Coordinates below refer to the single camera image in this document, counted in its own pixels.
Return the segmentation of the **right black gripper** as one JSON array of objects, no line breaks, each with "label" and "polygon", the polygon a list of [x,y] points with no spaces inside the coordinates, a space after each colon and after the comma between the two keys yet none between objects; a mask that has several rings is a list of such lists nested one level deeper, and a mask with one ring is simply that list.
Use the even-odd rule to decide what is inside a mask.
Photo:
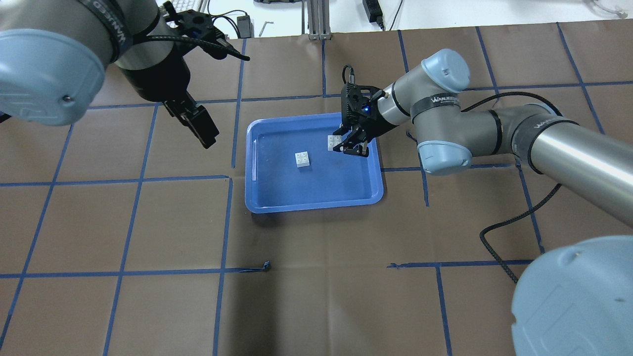
[{"label": "right black gripper", "polygon": [[341,90],[341,125],[332,135],[341,135],[341,151],[345,155],[368,158],[368,141],[397,128],[388,122],[378,109],[384,90],[351,82]]}]

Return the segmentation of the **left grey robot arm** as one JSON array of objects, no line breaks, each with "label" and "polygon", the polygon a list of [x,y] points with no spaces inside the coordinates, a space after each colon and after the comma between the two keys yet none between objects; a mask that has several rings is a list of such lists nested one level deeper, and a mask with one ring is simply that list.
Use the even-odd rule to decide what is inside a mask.
[{"label": "left grey robot arm", "polygon": [[203,148],[219,129],[188,93],[184,55],[224,58],[226,46],[187,28],[195,11],[151,0],[7,0],[1,3],[1,121],[69,126],[86,115],[115,65],[138,95],[161,103]]}]

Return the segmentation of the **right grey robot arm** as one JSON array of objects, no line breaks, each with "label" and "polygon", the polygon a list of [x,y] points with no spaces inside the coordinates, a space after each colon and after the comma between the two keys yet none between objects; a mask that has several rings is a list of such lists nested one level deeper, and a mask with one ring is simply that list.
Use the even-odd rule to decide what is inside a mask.
[{"label": "right grey robot arm", "polygon": [[463,57],[445,48],[421,60],[386,88],[361,86],[342,68],[342,122],[332,150],[367,157],[375,138],[410,121],[421,169],[429,175],[463,172],[479,156],[513,155],[553,180],[530,210],[484,228],[479,238],[515,284],[511,326],[518,356],[632,354],[632,237],[594,237],[556,248],[517,276],[486,234],[530,216],[565,187],[625,225],[632,225],[632,146],[583,128],[550,101],[500,110],[462,108],[470,84]]}]

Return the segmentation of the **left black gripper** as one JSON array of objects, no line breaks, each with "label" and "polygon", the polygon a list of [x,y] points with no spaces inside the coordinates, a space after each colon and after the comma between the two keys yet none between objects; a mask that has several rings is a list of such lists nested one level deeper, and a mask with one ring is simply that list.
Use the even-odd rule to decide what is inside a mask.
[{"label": "left black gripper", "polygon": [[133,45],[118,58],[117,67],[140,97],[163,104],[204,149],[211,148],[220,131],[206,108],[188,93],[191,72],[184,56],[199,47],[220,59],[220,30],[212,16],[194,9],[177,11],[172,3],[120,6]]}]

